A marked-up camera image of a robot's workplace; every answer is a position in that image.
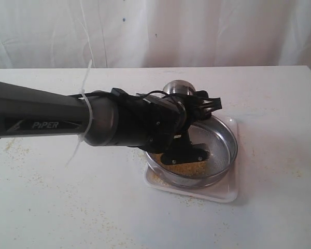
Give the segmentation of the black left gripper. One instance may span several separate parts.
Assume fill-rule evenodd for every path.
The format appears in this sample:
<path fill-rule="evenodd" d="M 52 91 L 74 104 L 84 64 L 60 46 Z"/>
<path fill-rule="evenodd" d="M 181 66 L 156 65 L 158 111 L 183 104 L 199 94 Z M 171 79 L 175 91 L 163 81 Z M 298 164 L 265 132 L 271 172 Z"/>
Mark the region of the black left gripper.
<path fill-rule="evenodd" d="M 207 91 L 191 95 L 167 94 L 163 97 L 150 94 L 145 97 L 145 133 L 148 135 L 176 135 L 192 123 L 208 118 L 222 109 L 221 98 L 209 98 Z"/>

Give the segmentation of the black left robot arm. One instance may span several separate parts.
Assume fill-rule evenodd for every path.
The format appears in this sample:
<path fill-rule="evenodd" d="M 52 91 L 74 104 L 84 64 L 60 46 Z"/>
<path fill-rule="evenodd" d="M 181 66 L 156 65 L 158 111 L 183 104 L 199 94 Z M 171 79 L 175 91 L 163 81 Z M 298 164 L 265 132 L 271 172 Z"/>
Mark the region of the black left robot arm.
<path fill-rule="evenodd" d="M 91 146 L 168 150 L 177 135 L 222 108 L 206 91 L 130 95 L 120 88 L 60 95 L 0 82 L 0 138 L 83 135 Z"/>

